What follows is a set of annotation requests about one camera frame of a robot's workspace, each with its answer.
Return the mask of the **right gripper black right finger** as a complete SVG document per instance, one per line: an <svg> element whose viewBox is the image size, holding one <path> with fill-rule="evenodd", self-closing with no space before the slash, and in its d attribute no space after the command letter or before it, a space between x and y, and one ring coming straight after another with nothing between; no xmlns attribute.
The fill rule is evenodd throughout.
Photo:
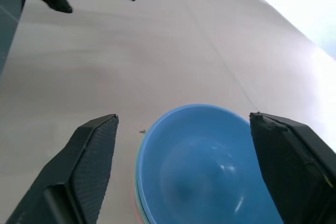
<svg viewBox="0 0 336 224"><path fill-rule="evenodd" d="M263 180L284 223L335 223L335 152L306 124L249 115Z"/></svg>

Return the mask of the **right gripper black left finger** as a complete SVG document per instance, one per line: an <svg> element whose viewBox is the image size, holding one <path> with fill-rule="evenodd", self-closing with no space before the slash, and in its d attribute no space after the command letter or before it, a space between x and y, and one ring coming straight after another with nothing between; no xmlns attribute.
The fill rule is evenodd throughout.
<svg viewBox="0 0 336 224"><path fill-rule="evenodd" d="M7 223L96 223L111 174L119 118L78 127L40 171Z"/></svg>

